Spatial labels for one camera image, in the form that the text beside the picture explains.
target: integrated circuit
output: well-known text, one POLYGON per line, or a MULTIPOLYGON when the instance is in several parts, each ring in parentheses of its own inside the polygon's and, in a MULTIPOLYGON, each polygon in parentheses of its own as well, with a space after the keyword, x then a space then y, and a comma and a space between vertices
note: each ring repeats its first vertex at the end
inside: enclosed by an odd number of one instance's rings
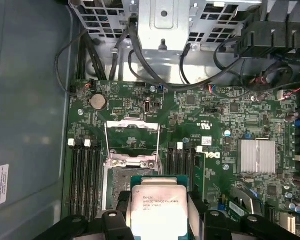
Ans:
POLYGON ((236 102, 230 103, 230 112, 231 113, 238 113, 239 112, 239 104, 236 102))
POLYGON ((187 105, 196 105, 196 97, 193 95, 186 96, 187 105))
POLYGON ((277 186, 268 185, 267 190, 269 196, 277 196, 277 186))

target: chipset heatsink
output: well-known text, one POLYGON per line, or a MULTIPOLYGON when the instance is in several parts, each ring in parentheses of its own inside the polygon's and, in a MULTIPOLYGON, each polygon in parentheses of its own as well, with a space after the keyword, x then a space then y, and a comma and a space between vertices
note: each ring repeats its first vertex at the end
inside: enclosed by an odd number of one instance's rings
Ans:
POLYGON ((275 174, 276 142, 271 140, 239 140, 239 173, 275 174))

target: electrolytic capacitor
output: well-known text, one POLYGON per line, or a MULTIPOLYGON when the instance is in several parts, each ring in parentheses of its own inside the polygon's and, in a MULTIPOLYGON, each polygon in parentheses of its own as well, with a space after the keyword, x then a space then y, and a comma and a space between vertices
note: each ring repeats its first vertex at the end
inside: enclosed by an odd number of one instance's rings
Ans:
POLYGON ((294 211, 297 213, 297 214, 300 214, 300 207, 299 206, 296 206, 294 208, 294 211))
POLYGON ((300 207, 300 201, 299 200, 293 199, 291 202, 294 203, 296 206, 300 207))
POLYGON ((300 188, 300 181, 293 181, 292 184, 300 188))
POLYGON ((292 203, 291 201, 286 201, 284 203, 284 206, 287 208, 287 209, 290 209, 291 211, 294 211, 295 208, 296 208, 296 205, 294 203, 292 203))
POLYGON ((300 176, 299 176, 299 175, 296 175, 296 174, 293 175, 293 176, 292 176, 292 179, 293 179, 293 180, 296 180, 296 181, 298 181, 298 182, 300 182, 300 176))
POLYGON ((293 121, 297 120, 297 118, 295 116, 285 116, 283 119, 286 123, 292 123, 293 121))
POLYGON ((285 197, 286 199, 292 199, 292 198, 294 197, 294 195, 293 195, 291 192, 286 192, 286 193, 284 194, 284 197, 285 197))

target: wire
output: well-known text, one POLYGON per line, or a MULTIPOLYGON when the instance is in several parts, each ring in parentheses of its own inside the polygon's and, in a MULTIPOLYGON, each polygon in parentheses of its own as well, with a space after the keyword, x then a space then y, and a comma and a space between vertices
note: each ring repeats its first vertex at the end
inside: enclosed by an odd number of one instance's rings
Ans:
POLYGON ((179 63, 179 72, 181 73, 182 78, 183 78, 183 80, 185 81, 186 84, 190 84, 190 82, 187 79, 185 71, 184 71, 184 61, 185 61, 185 58, 188 55, 190 49, 191 49, 191 43, 188 43, 187 45, 185 45, 183 53, 180 56, 180 63, 179 63))
POLYGON ((132 54, 134 53, 135 51, 130 51, 129 52, 129 55, 128 55, 128 65, 129 65, 129 69, 130 69, 130 72, 132 73, 133 76, 135 76, 137 79, 139 80, 142 80, 143 82, 145 82, 146 84, 150 84, 150 85, 154 85, 154 86, 159 86, 160 84, 158 83, 155 83, 154 80, 148 80, 148 79, 145 79, 141 76, 139 76, 132 68, 132 54))
POLYGON ((226 74, 229 70, 231 70, 235 65, 237 65, 241 61, 241 58, 239 58, 236 61, 234 61, 232 64, 230 64, 228 67, 226 67, 223 71, 217 73, 216 75, 214 75, 206 80, 197 82, 195 84, 189 84, 189 85, 184 85, 184 86, 171 86, 170 84, 166 83, 162 78, 160 78, 156 74, 156 72, 149 66, 147 61, 145 60, 145 58, 142 54, 140 42, 138 39, 136 24, 134 22, 131 22, 131 24, 130 24, 129 34, 130 34, 132 46, 133 46, 133 49, 134 49, 134 52, 135 52, 137 58, 139 59, 141 65, 146 70, 146 72, 148 74, 150 74, 150 76, 155 80, 154 83, 160 83, 167 89, 170 89, 171 91, 175 91, 175 92, 192 90, 194 88, 210 84, 210 83, 214 82, 215 80, 221 78, 224 74, 226 74))
POLYGON ((297 89, 292 90, 291 92, 288 92, 287 94, 284 95, 285 98, 290 97, 292 94, 297 93, 300 91, 300 87, 297 89))
MULTIPOLYGON (((114 48, 117 49, 119 51, 119 48, 120 48, 120 45, 121 43, 128 37, 129 35, 129 30, 125 30, 123 32, 123 34, 120 36, 119 40, 116 42, 114 48)), ((116 71, 117 71, 117 66, 118 66, 118 59, 119 59, 119 56, 118 56, 119 52, 118 53, 114 53, 112 55, 112 67, 111 67, 111 70, 110 70, 110 74, 109 74, 109 81, 114 81, 115 80, 115 77, 116 77, 116 71)))
MULTIPOLYGON (((220 69, 221 71, 224 70, 226 67, 223 66, 221 64, 221 62, 218 60, 218 55, 217 53, 220 51, 220 49, 222 47, 224 47, 225 45, 229 44, 229 43, 234 43, 234 42, 237 42, 238 40, 240 40, 240 37, 234 37, 234 38, 230 38, 230 39, 227 39, 225 40, 224 42, 222 42, 217 48, 216 50, 214 51, 213 53, 213 61, 214 61, 214 64, 215 66, 220 69)), ((229 71, 228 72, 229 74, 232 74, 234 75, 235 77, 237 77, 238 79, 240 79, 240 75, 238 73, 236 73, 235 71, 229 71)))
POLYGON ((95 49, 94 42, 93 42, 92 38, 90 37, 89 33, 84 34, 83 39, 85 41, 85 45, 86 45, 89 55, 91 57, 92 66, 95 70, 97 78, 99 80, 107 80, 107 76, 106 76, 104 67, 102 65, 101 59, 95 49))
POLYGON ((69 90, 66 89, 66 87, 64 86, 61 77, 60 77, 60 72, 59 72, 59 58, 61 56, 61 54, 67 49, 69 48, 72 44, 78 42, 80 40, 80 38, 86 34, 88 32, 87 29, 85 29, 83 32, 81 32, 75 39, 73 39, 71 42, 69 42, 66 46, 64 46, 63 48, 61 48, 61 50, 56 54, 55 59, 54 59, 54 71, 55 71, 55 75, 56 75, 56 79, 57 82, 59 84, 59 86, 61 87, 61 89, 69 96, 75 97, 78 96, 79 94, 81 94, 86 88, 83 87, 82 89, 80 89, 77 92, 70 92, 69 90))

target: screw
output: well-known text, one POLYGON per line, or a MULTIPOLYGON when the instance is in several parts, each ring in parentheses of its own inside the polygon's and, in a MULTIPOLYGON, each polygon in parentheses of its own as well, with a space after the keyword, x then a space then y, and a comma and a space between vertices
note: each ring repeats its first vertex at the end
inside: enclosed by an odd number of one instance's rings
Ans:
POLYGON ((219 216, 219 212, 217 212, 217 211, 212 211, 212 212, 211 212, 211 215, 217 217, 217 216, 219 216))
POLYGON ((83 111, 82 109, 79 109, 79 110, 78 110, 78 114, 79 114, 80 116, 82 116, 82 115, 84 114, 84 111, 83 111))
POLYGON ((155 164, 153 162, 149 162, 148 167, 150 169, 153 169, 155 167, 155 164))
POLYGON ((113 166, 117 166, 118 163, 119 163, 118 160, 113 160, 113 161, 112 161, 112 165, 113 165, 113 166))
POLYGON ((223 170, 228 171, 230 169, 228 164, 223 165, 223 170))
POLYGON ((254 223, 258 221, 257 218, 254 216, 248 216, 248 220, 254 223))
POLYGON ((150 92, 154 93, 156 91, 156 86, 151 86, 150 87, 150 92))

